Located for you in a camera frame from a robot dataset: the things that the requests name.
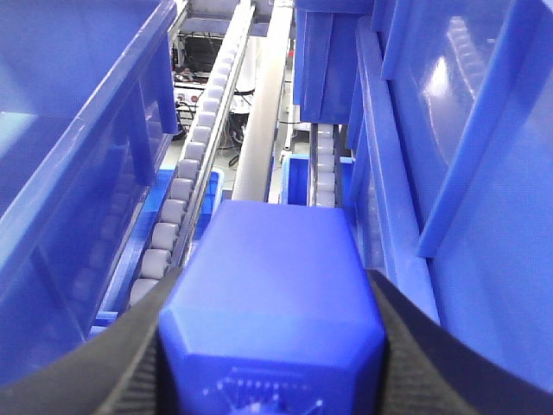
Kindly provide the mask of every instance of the blue plastic bin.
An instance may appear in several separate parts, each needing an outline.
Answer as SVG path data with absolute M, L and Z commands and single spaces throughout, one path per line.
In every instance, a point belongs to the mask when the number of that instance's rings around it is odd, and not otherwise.
M 357 21 L 372 0 L 296 4 L 294 101 L 304 122 L 347 124 L 357 72 Z
M 225 201 L 159 331 L 180 414 L 375 405 L 385 332 L 339 209 Z
M 0 16 L 2 385 L 85 340 L 176 118 L 172 1 L 5 0 Z
M 386 274 L 419 308 L 551 392 L 550 2 L 376 7 L 380 24 L 359 19 L 348 138 L 360 233 L 379 230 Z
M 175 175 L 174 165 L 162 165 L 157 175 L 156 185 L 150 190 L 148 198 L 144 202 L 137 221 L 125 244 L 118 265 L 113 272 L 110 286 L 105 293 L 101 310 L 96 320 L 102 313 L 125 312 L 129 306 L 129 295 L 132 283 L 139 277 L 140 258 L 143 251 L 150 243 L 152 228 L 159 216 L 159 210 L 165 200 L 168 187 Z M 207 184 L 206 193 L 200 208 L 200 217 L 196 224 L 194 243 L 198 243 L 206 230 L 212 215 L 219 207 L 222 199 L 225 173 L 213 168 Z
M 223 185 L 225 184 L 225 172 L 221 169 L 213 168 L 209 176 L 206 194 L 201 203 L 200 216 L 196 222 L 196 232 L 194 233 L 194 241 L 199 241 L 206 231 L 207 225 L 221 200 L 223 199 Z

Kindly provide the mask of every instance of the white roller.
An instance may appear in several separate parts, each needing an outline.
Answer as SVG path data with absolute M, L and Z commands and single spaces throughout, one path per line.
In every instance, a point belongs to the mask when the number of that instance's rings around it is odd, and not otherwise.
M 169 190 L 169 197 L 171 199 L 177 199 L 179 201 L 188 202 L 190 194 L 194 188 L 194 182 L 190 179 L 181 179 L 177 177 L 171 182 L 171 189 Z
M 179 161 L 176 174 L 181 179 L 190 179 L 195 181 L 196 178 L 198 177 L 199 172 L 200 172 L 200 162 L 198 160 L 185 158 L 184 160 Z
M 334 173 L 319 171 L 317 173 L 317 194 L 322 192 L 334 192 L 336 177 Z
M 235 55 L 235 54 L 231 54 L 231 53 L 229 53 L 229 51 L 227 50 L 225 53 L 223 53 L 223 54 L 220 56 L 221 63 L 226 63 L 227 65 L 232 65 L 232 63 L 234 62 L 234 55 Z
M 130 289 L 129 306 L 133 307 L 136 303 L 143 299 L 159 281 L 157 279 L 139 278 Z
M 317 155 L 334 154 L 334 140 L 332 138 L 317 137 Z
M 160 221 L 180 225 L 182 223 L 182 217 L 184 216 L 184 209 L 186 208 L 187 203 L 185 201 L 167 199 L 162 206 Z
M 225 91 L 222 86 L 209 86 L 205 90 L 205 94 L 208 98 L 221 99 L 223 97 L 223 92 Z
M 175 223 L 156 223 L 152 233 L 151 247 L 172 252 L 178 232 L 179 226 Z
M 224 88 L 227 81 L 228 76 L 221 73 L 214 73 L 212 76 L 209 77 L 208 82 L 210 86 L 221 86 Z
M 217 112 L 220 102 L 218 99 L 206 98 L 201 103 L 201 110 L 205 112 Z
M 203 143 L 189 142 L 184 149 L 184 157 L 201 161 L 206 154 L 206 145 Z
M 225 52 L 231 55 L 235 55 L 238 52 L 238 44 L 237 43 L 229 43 L 228 46 L 225 47 Z
M 334 191 L 332 192 L 317 192 L 316 206 L 319 208 L 333 208 L 336 204 Z
M 214 71 L 217 75 L 228 76 L 228 74 L 231 72 L 231 69 L 232 67 L 228 63 L 221 63 L 214 68 Z
M 142 258 L 140 275 L 143 278 L 162 279 L 171 261 L 171 252 L 164 249 L 147 249 Z
M 207 144 L 211 137 L 211 131 L 209 127 L 196 127 L 192 130 L 192 138 L 190 138 L 190 141 Z
M 317 157 L 317 171 L 334 172 L 334 155 L 320 154 Z
M 213 128 L 213 124 L 215 124 L 215 116 L 215 112 L 198 112 L 196 114 L 198 126 Z

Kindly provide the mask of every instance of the blue container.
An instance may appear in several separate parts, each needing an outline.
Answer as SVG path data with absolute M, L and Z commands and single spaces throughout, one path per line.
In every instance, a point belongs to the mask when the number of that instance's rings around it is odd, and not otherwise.
M 283 188 L 280 202 L 283 205 L 308 204 L 309 156 L 293 154 L 283 162 Z
M 225 172 L 221 169 L 213 168 L 209 176 L 206 194 L 201 203 L 200 216 L 196 222 L 196 231 L 194 233 L 194 241 L 199 241 L 206 231 L 207 225 L 221 200 L 223 199 L 223 185 L 225 184 Z
M 359 20 L 348 138 L 360 232 L 419 308 L 553 391 L 550 2 L 376 6 L 393 14 Z
M 294 101 L 304 122 L 347 124 L 357 72 L 357 21 L 371 1 L 296 4 Z
M 169 0 L 0 2 L 0 384 L 79 346 L 176 132 Z
M 160 336 L 181 413 L 367 414 L 375 403 L 385 333 L 340 209 L 224 202 Z

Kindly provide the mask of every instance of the white cylindrical pipe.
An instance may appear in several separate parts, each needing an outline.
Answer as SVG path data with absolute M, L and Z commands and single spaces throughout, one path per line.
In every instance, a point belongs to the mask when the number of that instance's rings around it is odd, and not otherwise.
M 266 201 L 293 13 L 291 7 L 275 5 L 273 8 L 264 42 L 266 53 L 238 162 L 233 200 Z

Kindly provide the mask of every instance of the metal rail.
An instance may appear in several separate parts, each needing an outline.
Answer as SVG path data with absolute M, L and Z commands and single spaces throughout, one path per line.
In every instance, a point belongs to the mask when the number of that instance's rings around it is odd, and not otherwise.
M 196 222 L 198 220 L 201 209 L 201 201 L 204 194 L 206 193 L 206 187 L 207 183 L 209 182 L 209 176 L 211 174 L 211 168 L 213 166 L 215 153 L 217 148 L 219 147 L 219 142 L 225 129 L 229 108 L 232 103 L 232 97 L 234 96 L 234 88 L 236 86 L 236 82 L 238 81 L 238 75 L 242 66 L 242 62 L 244 60 L 254 11 L 254 5 L 249 6 L 247 10 L 238 10 L 237 8 L 237 11 L 235 12 L 231 20 L 229 31 L 227 32 L 225 40 L 223 41 L 224 43 L 223 45 L 221 45 L 221 50 L 225 50 L 225 41 L 227 41 L 227 39 L 232 39 L 234 36 L 240 37 L 236 54 L 232 63 L 231 71 L 228 76 L 228 81 L 220 100 L 219 109 L 216 112 L 215 122 L 213 124 L 211 135 L 207 143 L 206 154 L 203 157 L 203 161 L 201 162 L 199 177 L 195 183 L 190 201 L 188 202 L 187 212 L 185 213 L 185 217 L 181 226 L 182 232 L 176 242 L 170 267 L 181 266 L 183 262 L 186 261 L 188 255 L 190 242 L 192 241 L 192 237 L 194 236 Z M 217 64 L 218 62 L 216 61 L 215 65 L 213 66 L 214 71 L 212 72 L 210 79 L 214 76 L 217 76 Z M 197 124 L 193 124 L 190 129 L 191 137 L 194 135 L 195 126 L 197 126 Z M 187 146 L 185 145 L 181 154 L 181 161 L 186 158 L 186 149 Z

